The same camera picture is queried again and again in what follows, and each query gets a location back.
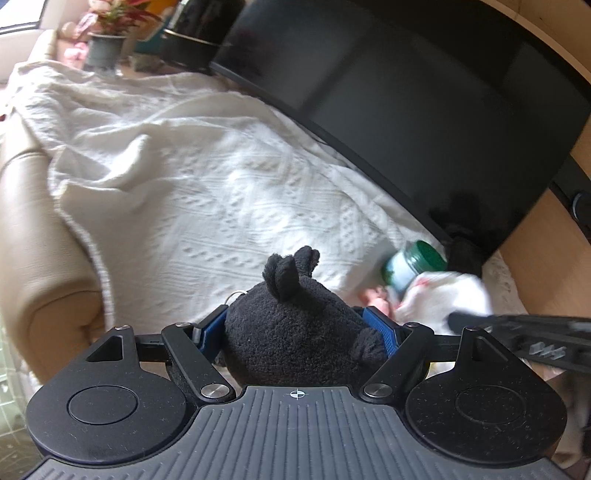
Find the black plush toy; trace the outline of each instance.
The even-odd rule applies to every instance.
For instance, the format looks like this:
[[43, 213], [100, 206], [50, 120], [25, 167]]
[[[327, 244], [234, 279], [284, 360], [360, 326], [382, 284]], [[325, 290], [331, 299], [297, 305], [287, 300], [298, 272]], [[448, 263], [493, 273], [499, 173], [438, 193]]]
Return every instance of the black plush toy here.
[[312, 279], [319, 258], [271, 255], [265, 281], [228, 308], [223, 354], [238, 383], [358, 388], [385, 362], [382, 335]]

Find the television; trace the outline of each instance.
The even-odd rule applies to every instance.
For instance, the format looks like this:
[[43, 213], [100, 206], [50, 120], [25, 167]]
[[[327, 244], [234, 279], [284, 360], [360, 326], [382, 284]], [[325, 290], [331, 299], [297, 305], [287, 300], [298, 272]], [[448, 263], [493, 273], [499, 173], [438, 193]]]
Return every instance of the television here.
[[254, 0], [211, 68], [343, 154], [444, 245], [490, 256], [591, 113], [591, 86], [478, 0]]

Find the black container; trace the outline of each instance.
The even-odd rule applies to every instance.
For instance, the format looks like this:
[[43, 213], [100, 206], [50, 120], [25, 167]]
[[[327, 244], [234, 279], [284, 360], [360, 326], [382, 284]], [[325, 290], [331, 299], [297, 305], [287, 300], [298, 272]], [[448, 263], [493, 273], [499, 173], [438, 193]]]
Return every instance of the black container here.
[[244, 5], [244, 0], [180, 2], [164, 30], [161, 58], [185, 70], [210, 74], [209, 62]]

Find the plastic jar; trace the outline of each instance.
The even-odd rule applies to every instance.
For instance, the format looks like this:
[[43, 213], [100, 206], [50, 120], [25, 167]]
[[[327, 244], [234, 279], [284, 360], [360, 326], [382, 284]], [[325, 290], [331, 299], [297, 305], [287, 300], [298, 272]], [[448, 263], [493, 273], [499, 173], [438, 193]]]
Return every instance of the plastic jar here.
[[407, 244], [382, 267], [385, 282], [400, 295], [423, 272], [444, 271], [447, 262], [431, 245], [422, 240]]

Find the gold trim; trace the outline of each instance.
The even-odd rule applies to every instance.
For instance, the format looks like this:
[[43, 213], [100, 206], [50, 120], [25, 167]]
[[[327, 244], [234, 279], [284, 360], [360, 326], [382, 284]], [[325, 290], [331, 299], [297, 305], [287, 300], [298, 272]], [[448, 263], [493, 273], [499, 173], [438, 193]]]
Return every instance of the gold trim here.
[[192, 41], [196, 41], [199, 43], [204, 43], [205, 45], [211, 45], [213, 47], [221, 47], [221, 45], [218, 43], [212, 43], [210, 41], [201, 40], [200, 38], [189, 37], [188, 35], [183, 35], [182, 33], [173, 32], [172, 30], [169, 30], [168, 28], [164, 29], [164, 33], [167, 33], [169, 35], [174, 35], [175, 37], [186, 38], [187, 40], [192, 40]]

